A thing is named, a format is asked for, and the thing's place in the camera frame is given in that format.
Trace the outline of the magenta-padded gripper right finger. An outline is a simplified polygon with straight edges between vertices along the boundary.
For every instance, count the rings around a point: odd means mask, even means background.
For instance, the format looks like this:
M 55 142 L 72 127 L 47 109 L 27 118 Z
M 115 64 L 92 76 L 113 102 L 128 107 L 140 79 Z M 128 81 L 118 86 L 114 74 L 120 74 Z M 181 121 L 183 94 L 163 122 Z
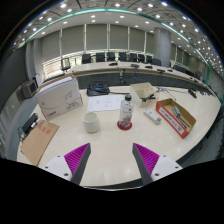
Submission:
M 178 163 L 167 155 L 159 155 L 137 143 L 133 144 L 132 153 L 135 157 L 144 185 L 182 169 Z

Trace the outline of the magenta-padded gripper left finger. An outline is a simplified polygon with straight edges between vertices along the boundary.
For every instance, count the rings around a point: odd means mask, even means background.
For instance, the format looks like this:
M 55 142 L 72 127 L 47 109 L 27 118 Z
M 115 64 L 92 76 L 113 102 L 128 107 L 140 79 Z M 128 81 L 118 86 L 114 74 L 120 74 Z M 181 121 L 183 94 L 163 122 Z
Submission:
M 43 167 L 43 170 L 79 185 L 90 154 L 91 145 L 87 143 L 66 155 L 55 156 Z

